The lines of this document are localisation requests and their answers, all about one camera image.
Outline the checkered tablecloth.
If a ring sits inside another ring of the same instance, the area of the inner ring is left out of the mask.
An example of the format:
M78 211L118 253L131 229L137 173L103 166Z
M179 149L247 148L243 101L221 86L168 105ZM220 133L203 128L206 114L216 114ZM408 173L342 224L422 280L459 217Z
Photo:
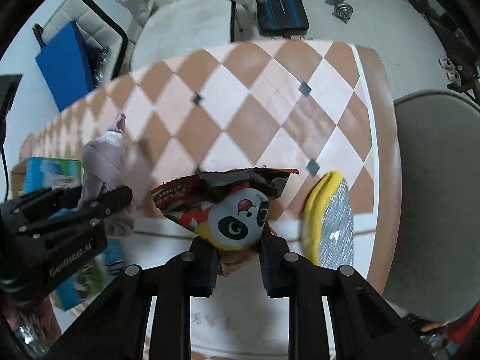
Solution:
M126 180L137 207L124 242L142 267L186 250L192 234L162 217L157 185L200 171L295 170L271 208L272 228L300 251L301 211L327 172L346 178L355 269L377 290L390 273L401 203L400 148L378 53L340 41L253 41L199 49L106 84L29 135L30 156L78 158L126 117Z

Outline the black blue weight bench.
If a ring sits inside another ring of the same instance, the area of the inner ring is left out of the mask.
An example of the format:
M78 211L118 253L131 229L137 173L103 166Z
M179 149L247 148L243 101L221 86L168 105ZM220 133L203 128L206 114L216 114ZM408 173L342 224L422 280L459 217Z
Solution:
M257 3L257 23L263 36L304 35L309 22L302 0L266 0Z

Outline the grey office chair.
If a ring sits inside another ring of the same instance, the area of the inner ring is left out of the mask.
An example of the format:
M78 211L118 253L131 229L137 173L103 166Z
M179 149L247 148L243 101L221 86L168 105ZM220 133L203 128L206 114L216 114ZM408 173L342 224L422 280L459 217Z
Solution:
M479 105L447 90L394 101L400 227L384 296L426 320L479 301Z

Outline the milk carton cardboard box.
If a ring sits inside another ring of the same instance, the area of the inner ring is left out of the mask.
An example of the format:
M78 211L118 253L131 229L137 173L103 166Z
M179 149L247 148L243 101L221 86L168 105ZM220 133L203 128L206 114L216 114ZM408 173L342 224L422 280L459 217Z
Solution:
M125 209L122 185L87 202L80 161L30 157L23 194L1 204L1 291L16 306L49 295L107 247L107 219Z

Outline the blue folded mat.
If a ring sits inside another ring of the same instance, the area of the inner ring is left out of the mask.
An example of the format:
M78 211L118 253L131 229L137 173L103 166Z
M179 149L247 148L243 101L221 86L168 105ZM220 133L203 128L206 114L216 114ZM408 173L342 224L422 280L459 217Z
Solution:
M41 47L36 62L59 111L95 88L85 42L74 21Z

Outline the panda snack bag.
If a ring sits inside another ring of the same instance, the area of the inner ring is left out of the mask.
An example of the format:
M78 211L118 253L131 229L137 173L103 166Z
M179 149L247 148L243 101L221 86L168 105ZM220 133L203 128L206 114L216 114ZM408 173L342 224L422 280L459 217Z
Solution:
M199 172L161 184L151 198L163 217L219 251L218 274L227 276L256 257L254 247L264 233L273 233L270 205L298 173L265 166Z

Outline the white padded chair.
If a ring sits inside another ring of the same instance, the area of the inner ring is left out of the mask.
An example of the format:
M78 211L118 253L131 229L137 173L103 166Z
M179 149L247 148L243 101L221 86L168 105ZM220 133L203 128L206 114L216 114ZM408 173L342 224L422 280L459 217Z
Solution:
M94 78L103 85L120 74L129 40L125 30L94 1L64 0L47 22L32 31L40 47L45 46L68 23L74 23L86 45L99 53Z

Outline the purple cloth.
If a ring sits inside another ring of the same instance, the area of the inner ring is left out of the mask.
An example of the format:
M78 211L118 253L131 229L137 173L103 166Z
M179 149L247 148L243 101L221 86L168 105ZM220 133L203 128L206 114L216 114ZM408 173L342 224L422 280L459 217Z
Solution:
M84 145L81 153L84 175L78 208L125 185L125 122L125 115L118 114L103 135ZM126 208L112 214L106 219L106 235L113 238L130 236L134 232L134 213L135 206L131 202Z

